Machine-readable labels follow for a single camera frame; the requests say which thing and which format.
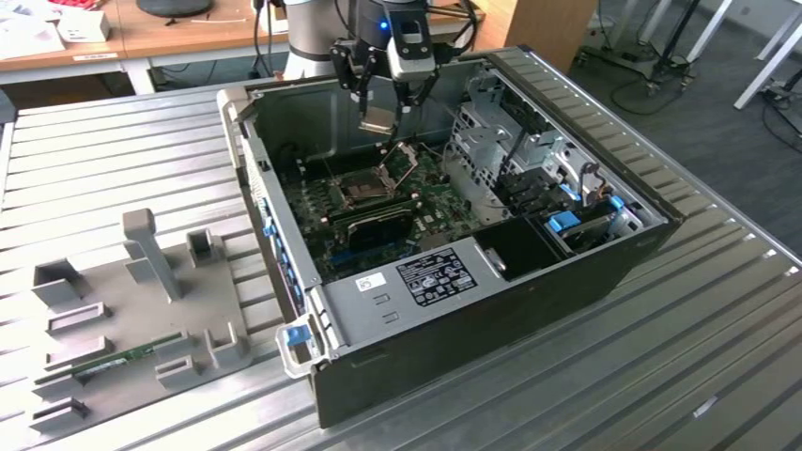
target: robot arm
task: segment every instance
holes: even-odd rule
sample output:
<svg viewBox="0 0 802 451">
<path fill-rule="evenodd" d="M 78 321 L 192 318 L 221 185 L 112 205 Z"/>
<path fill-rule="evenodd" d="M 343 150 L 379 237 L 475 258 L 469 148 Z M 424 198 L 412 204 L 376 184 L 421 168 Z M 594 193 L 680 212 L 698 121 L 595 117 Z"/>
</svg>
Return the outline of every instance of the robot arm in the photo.
<svg viewBox="0 0 802 451">
<path fill-rule="evenodd" d="M 389 134 L 392 141 L 403 113 L 423 104 L 437 82 L 437 66 L 472 45 L 476 14 L 461 1 L 463 10 L 429 7 L 425 0 L 284 0 L 291 29 L 285 78 L 333 72 L 359 103 L 361 127 Z M 472 35 L 463 47 L 432 42 L 429 12 L 468 19 L 459 36 L 471 27 Z M 368 106 L 373 76 L 393 82 L 395 114 Z M 420 83 L 417 89 L 411 83 Z"/>
</svg>

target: label sticker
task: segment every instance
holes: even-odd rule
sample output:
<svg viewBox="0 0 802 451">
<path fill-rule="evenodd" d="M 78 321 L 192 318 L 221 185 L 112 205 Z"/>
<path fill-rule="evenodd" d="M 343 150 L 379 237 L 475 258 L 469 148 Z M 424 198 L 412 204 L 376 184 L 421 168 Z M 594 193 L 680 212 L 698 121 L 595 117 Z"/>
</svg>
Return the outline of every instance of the label sticker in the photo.
<svg viewBox="0 0 802 451">
<path fill-rule="evenodd" d="M 359 291 L 367 291 L 371 288 L 380 287 L 385 283 L 384 274 L 376 272 L 367 277 L 361 277 L 361 279 L 356 279 L 356 288 Z"/>
<path fill-rule="evenodd" d="M 477 284 L 452 248 L 396 266 L 415 303 L 423 307 Z"/>
<path fill-rule="evenodd" d="M 116 54 L 80 54 L 78 56 L 73 56 L 72 60 L 92 61 L 94 59 L 112 59 L 112 58 L 117 58 Z"/>
</svg>

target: table leg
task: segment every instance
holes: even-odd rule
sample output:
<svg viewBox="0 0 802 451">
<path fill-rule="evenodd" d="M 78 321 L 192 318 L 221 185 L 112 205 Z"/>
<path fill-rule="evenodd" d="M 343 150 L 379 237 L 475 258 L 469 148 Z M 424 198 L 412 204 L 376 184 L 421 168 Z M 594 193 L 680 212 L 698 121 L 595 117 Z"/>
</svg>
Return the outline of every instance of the table leg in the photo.
<svg viewBox="0 0 802 451">
<path fill-rule="evenodd" d="M 128 79 L 133 86 L 133 92 L 136 95 L 153 94 L 155 86 L 151 80 L 151 74 L 148 69 L 151 68 L 151 61 L 147 58 L 141 59 L 125 59 L 120 61 L 123 70 L 128 73 Z"/>
<path fill-rule="evenodd" d="M 722 2 L 722 6 L 718 7 L 718 10 L 715 11 L 715 14 L 712 15 L 712 18 L 710 19 L 710 23 L 707 24 L 707 27 L 704 28 L 704 31 L 702 32 L 702 36 L 699 37 L 699 40 L 696 40 L 696 43 L 692 46 L 692 49 L 690 50 L 688 53 L 688 62 L 692 63 L 696 58 L 699 57 L 699 54 L 702 54 L 702 52 L 704 52 L 704 49 L 707 48 L 707 44 L 710 44 L 710 40 L 712 39 L 712 35 L 715 35 L 715 32 L 718 31 L 718 27 L 720 26 L 722 22 L 724 21 L 724 15 L 727 14 L 727 10 L 730 9 L 731 6 L 731 0 L 724 0 Z"/>
<path fill-rule="evenodd" d="M 627 4 L 624 5 L 624 10 L 622 11 L 622 18 L 618 20 L 615 24 L 615 29 L 612 30 L 612 36 L 610 36 L 610 47 L 615 48 L 618 45 L 618 41 L 620 40 L 624 31 L 627 31 L 628 20 L 631 19 L 631 14 L 635 11 L 635 7 L 638 6 L 639 0 L 627 0 Z"/>
<path fill-rule="evenodd" d="M 768 55 L 774 51 L 774 47 L 776 47 L 776 44 L 786 36 L 786 33 L 788 33 L 788 30 L 791 29 L 792 25 L 799 20 L 799 16 L 802 16 L 802 7 L 796 8 L 795 13 L 791 14 L 791 16 L 788 16 L 788 19 L 776 30 L 776 33 L 774 33 L 774 36 L 771 36 L 771 40 L 768 41 L 768 44 L 766 44 L 766 47 L 763 47 L 760 54 L 756 56 L 756 59 L 763 61 L 768 57 Z"/>
<path fill-rule="evenodd" d="M 791 37 L 788 38 L 788 40 L 786 40 L 786 43 L 779 48 L 779 51 L 774 55 L 774 58 L 768 61 L 768 64 L 766 65 L 763 70 L 760 70 L 760 73 L 758 74 L 756 78 L 751 82 L 750 87 L 747 87 L 747 90 L 743 91 L 740 98 L 735 102 L 735 108 L 738 108 L 740 110 L 747 105 L 751 98 L 754 97 L 754 94 L 756 94 L 756 92 L 766 85 L 766 82 L 768 81 L 771 74 L 774 73 L 774 71 L 776 70 L 779 65 L 782 64 L 783 60 L 786 59 L 786 56 L 788 56 L 788 53 L 792 51 L 792 48 L 800 39 L 802 39 L 802 23 L 796 26 L 796 29 L 792 31 Z"/>
<path fill-rule="evenodd" d="M 663 21 L 663 16 L 666 15 L 666 11 L 668 11 L 670 6 L 671 0 L 660 0 L 660 4 L 656 6 L 654 14 L 651 14 L 651 19 L 648 19 L 648 24 L 646 29 L 643 30 L 643 34 L 638 38 L 639 44 L 648 44 L 648 41 L 651 40 L 651 35 L 654 35 L 654 31 L 656 30 L 658 25 Z"/>
</svg>

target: desk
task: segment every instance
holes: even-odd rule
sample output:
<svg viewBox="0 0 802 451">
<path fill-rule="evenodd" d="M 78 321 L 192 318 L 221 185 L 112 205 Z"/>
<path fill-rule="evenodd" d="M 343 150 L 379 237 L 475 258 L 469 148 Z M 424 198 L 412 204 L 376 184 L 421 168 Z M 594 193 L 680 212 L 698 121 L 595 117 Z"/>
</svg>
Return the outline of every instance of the desk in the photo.
<svg viewBox="0 0 802 451">
<path fill-rule="evenodd" d="M 766 64 L 766 67 L 763 68 L 763 70 L 760 70 L 760 73 L 758 73 L 756 77 L 751 81 L 747 90 L 743 91 L 743 94 L 740 94 L 740 97 L 735 102 L 735 108 L 739 110 L 742 110 L 743 107 L 747 106 L 747 103 L 750 103 L 751 98 L 754 97 L 756 92 L 760 89 L 763 89 L 763 86 L 766 86 L 766 82 L 774 74 L 774 71 L 779 67 L 780 63 L 791 53 L 796 43 L 802 39 L 802 23 L 799 23 L 795 26 L 795 29 L 792 30 L 791 35 L 788 36 L 788 31 L 791 30 L 794 24 L 799 22 L 799 17 L 802 17 L 802 0 L 790 1 L 795 3 L 796 11 L 788 16 L 782 26 L 776 30 L 776 33 L 774 33 L 774 36 L 771 37 L 768 44 L 766 44 L 763 51 L 756 56 L 756 59 L 763 61 L 774 51 L 774 48 L 776 47 L 779 41 L 784 40 L 784 43 L 782 44 L 782 47 L 776 51 L 776 54 Z"/>
<path fill-rule="evenodd" d="M 0 61 L 0 85 L 123 71 L 135 93 L 151 94 L 155 92 L 148 73 L 152 68 L 256 55 L 256 16 L 248 0 L 215 0 L 209 20 L 244 19 L 236 23 L 192 23 L 192 19 L 205 20 L 205 14 L 200 14 L 164 26 L 167 19 L 140 11 L 135 0 L 111 0 L 103 10 L 112 25 L 107 42 L 66 43 L 62 52 Z M 429 23 L 432 35 L 441 36 L 456 33 L 464 20 L 432 16 Z M 259 44 L 261 53 L 267 54 L 267 36 L 261 31 Z M 287 34 L 275 33 L 273 53 L 287 52 Z"/>
</svg>

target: white label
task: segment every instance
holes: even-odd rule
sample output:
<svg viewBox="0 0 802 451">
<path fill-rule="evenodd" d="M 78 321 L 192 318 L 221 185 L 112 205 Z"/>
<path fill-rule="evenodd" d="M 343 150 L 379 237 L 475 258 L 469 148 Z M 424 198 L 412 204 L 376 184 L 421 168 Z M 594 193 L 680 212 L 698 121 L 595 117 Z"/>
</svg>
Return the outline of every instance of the white label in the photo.
<svg viewBox="0 0 802 451">
<path fill-rule="evenodd" d="M 361 279 L 356 279 L 356 288 L 360 291 L 367 291 L 371 288 L 380 287 L 385 283 L 387 281 L 384 280 L 384 274 L 376 272 L 367 277 L 361 277 Z"/>
<path fill-rule="evenodd" d="M 94 59 L 112 59 L 117 58 L 116 54 L 81 54 L 78 56 L 73 56 L 72 59 L 74 61 L 92 61 Z"/>
</svg>

